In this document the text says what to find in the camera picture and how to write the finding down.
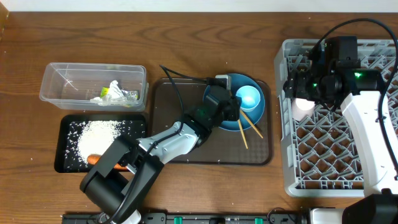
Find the transparent box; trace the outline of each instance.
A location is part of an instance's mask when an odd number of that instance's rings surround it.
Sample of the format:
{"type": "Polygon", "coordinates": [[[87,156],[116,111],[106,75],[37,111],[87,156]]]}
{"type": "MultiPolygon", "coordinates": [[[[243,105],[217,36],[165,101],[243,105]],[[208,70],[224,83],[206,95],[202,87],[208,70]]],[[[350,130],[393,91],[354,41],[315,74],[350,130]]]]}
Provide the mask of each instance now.
{"type": "Polygon", "coordinates": [[[144,111],[147,91],[146,70],[140,65],[50,63],[44,72],[40,99],[66,110],[144,111]],[[138,91],[137,101],[129,103],[132,106],[90,102],[113,80],[123,90],[138,91]]]}

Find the wood grain surface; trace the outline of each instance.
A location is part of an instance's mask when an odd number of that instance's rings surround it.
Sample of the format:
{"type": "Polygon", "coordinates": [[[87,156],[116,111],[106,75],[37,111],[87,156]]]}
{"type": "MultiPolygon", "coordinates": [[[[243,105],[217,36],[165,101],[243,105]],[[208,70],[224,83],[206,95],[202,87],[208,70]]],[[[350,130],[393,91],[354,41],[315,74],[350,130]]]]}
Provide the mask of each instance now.
{"type": "MultiPolygon", "coordinates": [[[[196,77],[247,73],[270,86],[273,161],[265,167],[167,164],[145,199],[148,210],[267,213],[274,207],[351,205],[358,198],[285,193],[273,61],[285,39],[316,39],[358,17],[380,19],[398,34],[398,14],[10,13],[0,43],[0,223],[61,223],[60,215],[67,212],[99,211],[79,190],[85,174],[53,169],[60,121],[76,111],[39,100],[50,62],[143,65],[150,85],[165,77],[163,64],[196,77]]],[[[368,23],[334,35],[388,38],[368,23]]]]}

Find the plastic crate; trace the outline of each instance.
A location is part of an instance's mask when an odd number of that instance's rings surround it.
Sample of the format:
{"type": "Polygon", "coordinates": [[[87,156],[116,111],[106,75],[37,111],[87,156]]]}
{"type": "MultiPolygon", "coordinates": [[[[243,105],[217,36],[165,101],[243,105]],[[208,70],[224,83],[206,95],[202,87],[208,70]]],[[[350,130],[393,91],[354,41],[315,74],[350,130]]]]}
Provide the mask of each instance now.
{"type": "MultiPolygon", "coordinates": [[[[292,119],[291,100],[282,89],[288,71],[308,70],[305,56],[318,40],[285,40],[274,60],[282,118],[282,165],[285,191],[293,197],[363,197],[363,173],[355,142],[341,111],[317,106],[311,117],[292,119]]],[[[358,40],[363,68],[381,71],[387,81],[396,56],[391,40],[358,40]]],[[[392,125],[398,129],[397,77],[387,96],[392,125]]]]}

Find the trash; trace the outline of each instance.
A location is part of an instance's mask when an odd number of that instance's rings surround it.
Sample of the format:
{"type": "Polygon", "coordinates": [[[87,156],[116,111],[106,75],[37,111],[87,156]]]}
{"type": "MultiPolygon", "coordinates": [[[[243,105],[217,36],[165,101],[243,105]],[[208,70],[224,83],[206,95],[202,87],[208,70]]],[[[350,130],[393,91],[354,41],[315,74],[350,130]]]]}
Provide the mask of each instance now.
{"type": "Polygon", "coordinates": [[[90,100],[100,106],[120,105],[132,107],[134,102],[138,100],[138,91],[126,91],[118,87],[118,81],[113,80],[109,88],[103,87],[101,94],[90,100]]]}

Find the chopstick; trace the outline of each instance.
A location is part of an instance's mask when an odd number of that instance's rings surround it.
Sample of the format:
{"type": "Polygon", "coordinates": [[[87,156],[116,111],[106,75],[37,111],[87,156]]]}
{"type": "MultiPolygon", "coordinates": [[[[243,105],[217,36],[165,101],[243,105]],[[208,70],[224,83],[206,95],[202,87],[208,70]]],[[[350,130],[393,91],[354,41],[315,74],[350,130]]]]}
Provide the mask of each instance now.
{"type": "Polygon", "coordinates": [[[262,134],[259,132],[259,130],[255,127],[255,125],[251,122],[251,120],[246,116],[246,114],[243,112],[243,110],[240,110],[240,111],[241,111],[241,114],[244,117],[244,119],[246,119],[246,121],[248,121],[250,126],[257,132],[257,134],[260,135],[261,138],[264,138],[264,137],[262,137],[262,134]]]}
{"type": "Polygon", "coordinates": [[[244,137],[242,123],[241,123],[240,119],[238,120],[238,124],[239,124],[239,129],[241,130],[241,134],[242,134],[242,138],[243,138],[243,141],[244,141],[244,145],[246,146],[246,149],[249,149],[248,143],[246,142],[246,138],[244,137]]]}

